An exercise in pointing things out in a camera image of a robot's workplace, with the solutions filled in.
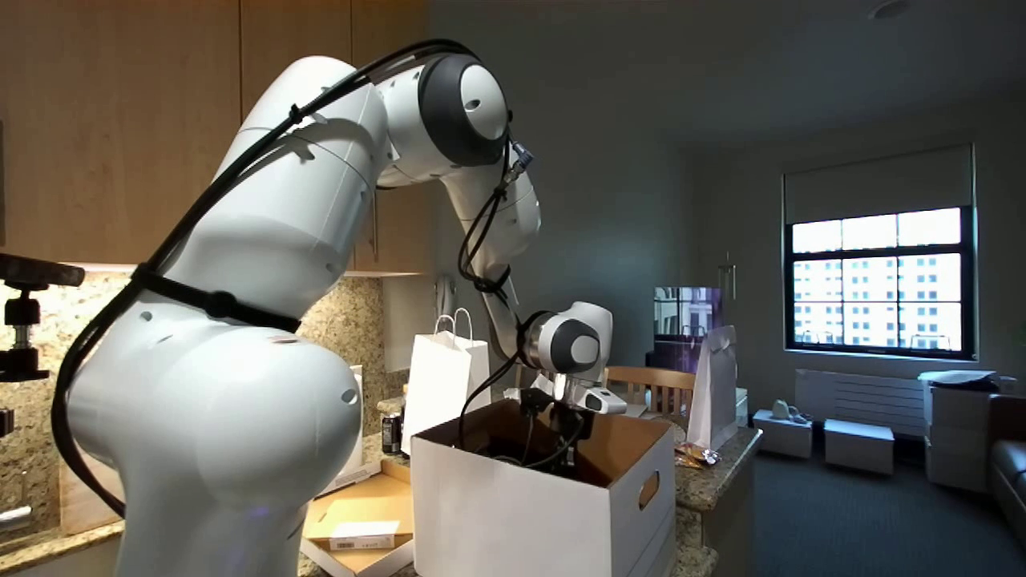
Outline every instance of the white wall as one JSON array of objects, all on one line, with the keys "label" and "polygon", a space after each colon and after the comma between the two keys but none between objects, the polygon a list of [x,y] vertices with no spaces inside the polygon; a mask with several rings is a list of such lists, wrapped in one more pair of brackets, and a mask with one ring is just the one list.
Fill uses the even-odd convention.
[{"label": "white wall", "polygon": [[717,251],[742,262],[742,380],[755,403],[792,397],[797,366],[918,374],[952,361],[866,355],[792,355],[784,348],[784,229],[781,167],[797,161],[900,149],[936,139],[973,133],[977,148],[977,366],[1026,377],[1026,99],[965,101],[832,133],[769,142],[695,161],[699,222],[707,248],[699,270],[714,270]]},{"label": "white wall", "polygon": [[[529,310],[596,300],[616,314],[614,361],[646,361],[650,348],[654,285],[699,283],[689,271],[689,167],[663,139],[659,117],[627,99],[606,78],[606,91],[569,99],[561,85],[595,84],[595,67],[580,71],[580,51],[551,51],[534,21],[515,14],[445,5],[433,14],[433,34],[471,46],[503,80],[514,106],[514,139],[537,154],[534,183],[539,190],[544,230],[515,258],[514,278]],[[443,218],[441,270],[456,270],[459,224]],[[459,285],[459,304],[477,294]]]}]

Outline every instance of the paper bag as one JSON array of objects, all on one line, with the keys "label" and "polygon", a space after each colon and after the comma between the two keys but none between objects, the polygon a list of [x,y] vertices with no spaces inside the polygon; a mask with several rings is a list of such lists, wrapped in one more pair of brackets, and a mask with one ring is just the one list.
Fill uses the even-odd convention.
[{"label": "paper bag", "polygon": [[701,340],[688,442],[717,449],[739,430],[735,327],[714,327]]},{"label": "paper bag", "polygon": [[[459,335],[456,317],[443,314],[433,334],[413,335],[400,438],[400,449],[406,456],[411,437],[435,423],[456,421],[468,393],[487,377],[487,340],[474,340],[471,319],[464,335]],[[487,390],[482,390],[468,411],[486,403],[491,403]]]}]

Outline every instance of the building outside window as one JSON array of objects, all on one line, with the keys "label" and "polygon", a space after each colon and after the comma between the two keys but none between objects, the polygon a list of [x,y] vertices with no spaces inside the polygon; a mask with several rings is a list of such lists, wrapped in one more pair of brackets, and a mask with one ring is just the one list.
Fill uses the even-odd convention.
[{"label": "building outside window", "polygon": [[786,229],[788,348],[974,352],[968,206]]}]

